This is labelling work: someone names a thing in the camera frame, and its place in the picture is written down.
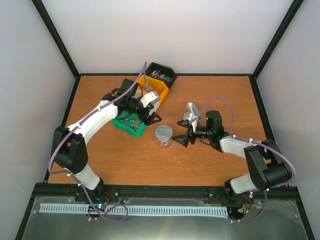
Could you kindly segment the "silver metal scoop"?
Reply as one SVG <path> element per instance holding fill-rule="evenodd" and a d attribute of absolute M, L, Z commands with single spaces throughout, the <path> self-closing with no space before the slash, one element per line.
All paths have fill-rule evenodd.
<path fill-rule="evenodd" d="M 200 124 L 201 126 L 203 126 L 202 118 L 201 118 L 201 116 L 198 116 L 200 114 L 200 111 L 199 111 L 198 107 L 196 106 L 196 104 L 193 102 L 188 102 L 186 104 L 186 108 L 187 108 L 187 111 L 193 115 L 193 118 L 196 117 L 197 123 Z"/>

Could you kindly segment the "green candy bin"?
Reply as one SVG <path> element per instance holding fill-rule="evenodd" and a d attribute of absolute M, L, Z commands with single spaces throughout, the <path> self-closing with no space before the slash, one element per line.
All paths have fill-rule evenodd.
<path fill-rule="evenodd" d="M 139 138 L 144 132 L 146 125 L 137 114 L 122 111 L 119 116 L 111 120 L 116 129 L 120 129 L 129 135 Z"/>

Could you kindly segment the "clear plastic jar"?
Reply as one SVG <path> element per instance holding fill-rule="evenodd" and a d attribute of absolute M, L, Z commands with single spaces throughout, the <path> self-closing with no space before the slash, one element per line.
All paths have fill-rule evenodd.
<path fill-rule="evenodd" d="M 156 145 L 161 148 L 169 148 L 172 145 L 171 138 L 161 139 L 160 137 L 156 137 Z"/>

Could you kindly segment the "round metal jar lid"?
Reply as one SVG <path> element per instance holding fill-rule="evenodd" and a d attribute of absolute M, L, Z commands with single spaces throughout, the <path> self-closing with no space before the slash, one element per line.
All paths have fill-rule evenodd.
<path fill-rule="evenodd" d="M 160 141 L 167 141 L 173 135 L 173 130 L 169 125 L 159 125 L 155 130 L 155 136 Z"/>

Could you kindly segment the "yellow candy bin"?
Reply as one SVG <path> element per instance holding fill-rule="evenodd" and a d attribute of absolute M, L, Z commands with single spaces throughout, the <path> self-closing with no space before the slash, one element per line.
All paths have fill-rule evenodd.
<path fill-rule="evenodd" d="M 152 78 L 150 76 L 144 76 L 142 75 L 138 82 L 139 84 L 136 93 L 134 95 L 135 98 L 140 97 L 142 94 L 147 94 L 150 91 L 156 92 L 159 96 L 158 103 L 161 104 L 164 100 L 165 96 L 169 92 L 169 88 L 167 85 L 158 79 Z"/>

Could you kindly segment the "black candy bin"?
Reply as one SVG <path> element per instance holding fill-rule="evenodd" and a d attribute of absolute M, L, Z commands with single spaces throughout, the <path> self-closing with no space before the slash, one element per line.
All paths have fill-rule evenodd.
<path fill-rule="evenodd" d="M 165 83 L 165 85 L 170 89 L 177 79 L 177 74 L 175 71 L 167 66 L 158 64 L 156 62 L 151 62 L 146 69 L 146 75 L 160 80 Z"/>

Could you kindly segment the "white candy bin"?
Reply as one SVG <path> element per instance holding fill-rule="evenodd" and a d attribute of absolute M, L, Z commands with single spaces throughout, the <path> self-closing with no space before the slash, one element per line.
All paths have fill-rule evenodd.
<path fill-rule="evenodd" d="M 137 90 L 136 93 L 135 93 L 135 95 L 134 95 L 134 98 L 140 100 L 141 97 L 142 97 L 143 95 L 147 94 L 147 93 L 148 93 L 148 92 L 143 93 L 143 91 Z M 159 100 L 158 102 L 154 103 L 153 106 L 154 106 L 154 108 L 150 111 L 149 115 L 151 115 L 153 112 L 156 112 L 156 111 L 157 111 L 157 109 L 158 109 L 159 106 L 160 106 L 160 100 Z"/>

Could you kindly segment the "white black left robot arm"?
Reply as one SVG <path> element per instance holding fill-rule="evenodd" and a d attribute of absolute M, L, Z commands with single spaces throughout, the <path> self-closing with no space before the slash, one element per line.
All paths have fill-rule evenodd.
<path fill-rule="evenodd" d="M 89 166 L 87 144 L 108 122 L 123 112 L 135 114 L 146 126 L 158 123 L 162 118 L 155 112 L 160 96 L 155 91 L 135 97 L 138 83 L 124 79 L 120 88 L 107 93 L 99 104 L 81 120 L 68 127 L 59 126 L 53 133 L 51 158 L 48 171 L 54 163 L 86 189 L 92 201 L 99 201 L 104 195 L 104 182 Z"/>

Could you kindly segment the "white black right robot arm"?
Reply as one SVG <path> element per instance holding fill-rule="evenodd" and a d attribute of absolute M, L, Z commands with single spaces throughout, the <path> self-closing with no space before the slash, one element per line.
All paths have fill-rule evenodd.
<path fill-rule="evenodd" d="M 223 195 L 227 202 L 235 202 L 243 193 L 281 186 L 293 178 L 293 168 L 285 161 L 274 140 L 253 141 L 231 135 L 225 131 L 220 112 L 216 110 L 206 113 L 205 125 L 198 125 L 194 118 L 192 112 L 185 113 L 183 120 L 177 124 L 187 131 L 173 136 L 172 140 L 187 147 L 195 144 L 197 139 L 207 139 L 213 149 L 246 160 L 248 173 L 224 183 Z"/>

